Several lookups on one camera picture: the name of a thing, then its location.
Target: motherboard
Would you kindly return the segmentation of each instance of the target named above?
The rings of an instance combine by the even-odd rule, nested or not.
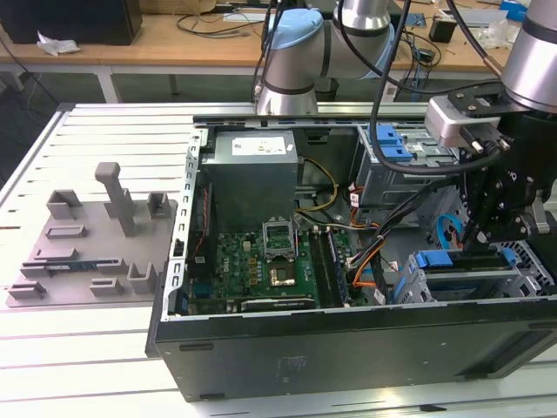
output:
[[[214,277],[193,284],[190,305],[197,314],[343,306],[348,234],[291,225],[220,233]]]

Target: gray 3d printed holder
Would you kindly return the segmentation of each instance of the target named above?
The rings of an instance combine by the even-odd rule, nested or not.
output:
[[[99,163],[95,178],[110,202],[80,202],[56,190],[9,307],[145,302],[153,299],[171,244],[177,203],[151,192],[133,202],[118,180],[118,163]]]

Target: white paper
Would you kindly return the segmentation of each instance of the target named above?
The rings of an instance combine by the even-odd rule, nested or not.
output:
[[[283,137],[235,138],[232,140],[232,155],[281,155],[286,154]]]
[[[71,52],[80,51],[79,47],[77,47],[76,41],[72,40],[65,40],[65,41],[58,41],[57,39],[50,39],[49,37],[44,36],[41,32],[37,31],[38,34],[38,42],[37,46],[57,57],[58,54],[68,54]]]

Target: yellow wire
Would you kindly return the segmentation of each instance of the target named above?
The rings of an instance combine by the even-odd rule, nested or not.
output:
[[[334,180],[331,173],[329,173],[329,171],[320,163],[318,163],[317,161],[311,158],[304,158],[304,159],[315,164],[317,167],[319,167],[320,170],[322,170],[326,174],[326,176],[331,180],[332,186],[334,187],[334,191],[329,201],[324,203],[323,205],[312,206],[312,207],[299,207],[298,209],[296,209],[296,212],[316,212],[322,209],[326,209],[327,207],[331,206],[334,203],[334,201],[337,199],[337,196],[339,195],[339,185],[337,185],[337,182]]]

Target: ram slot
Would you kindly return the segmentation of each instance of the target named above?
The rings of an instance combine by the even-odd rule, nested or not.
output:
[[[332,231],[327,233],[327,240],[329,242],[329,251],[331,252],[332,263],[334,265],[334,277],[339,289],[340,301],[344,304],[348,301],[348,287],[346,285],[345,276],[342,272],[342,266],[340,265],[339,252],[337,251],[337,246],[334,243],[334,237],[332,236]]]
[[[319,293],[320,307],[341,307],[339,285],[334,273],[334,262],[326,233],[310,233],[310,252]]]

